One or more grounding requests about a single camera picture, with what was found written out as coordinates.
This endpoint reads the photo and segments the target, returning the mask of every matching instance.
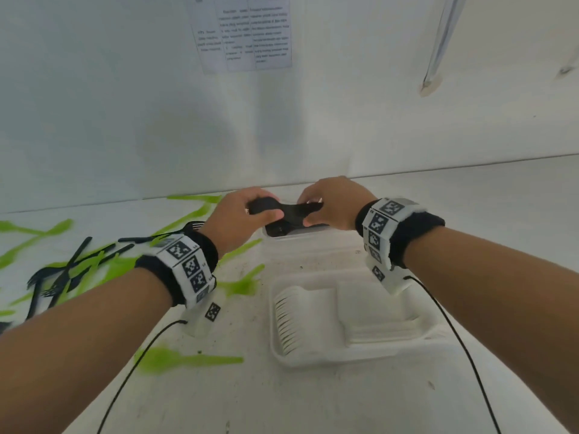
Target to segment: person's left arm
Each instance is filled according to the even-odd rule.
[[[264,196],[273,195],[257,187],[243,189],[215,208],[199,233],[218,258],[283,217],[281,211],[247,214],[246,204]],[[61,433],[175,303],[175,292],[154,272],[137,267],[4,332],[0,432]]]

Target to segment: person's right arm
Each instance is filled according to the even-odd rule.
[[[377,199],[344,177],[308,187],[298,202],[324,206],[304,225],[354,229]],[[579,274],[446,227],[411,241],[404,264],[472,335],[579,433]]]

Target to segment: person's left hand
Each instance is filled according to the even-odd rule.
[[[211,239],[220,259],[224,254],[241,247],[258,228],[284,217],[284,212],[278,209],[265,210],[256,215],[247,213],[247,203],[266,196],[278,199],[267,190],[250,187],[228,193],[217,204],[199,233]]]

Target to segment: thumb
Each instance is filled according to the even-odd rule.
[[[284,217],[284,212],[279,209],[275,210],[265,210],[261,213],[257,213],[256,215],[251,215],[257,224],[257,228],[266,226],[267,224],[271,224],[281,218]]]
[[[322,207],[321,210],[310,213],[306,218],[304,218],[303,226],[311,227],[316,224],[327,224],[327,222],[324,221],[324,218],[325,218],[325,211],[324,208]]]

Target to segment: forearm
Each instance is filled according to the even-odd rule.
[[[0,432],[65,430],[170,306],[165,286],[134,269],[3,334]]]
[[[579,432],[579,274],[438,227],[404,262],[440,303]]]

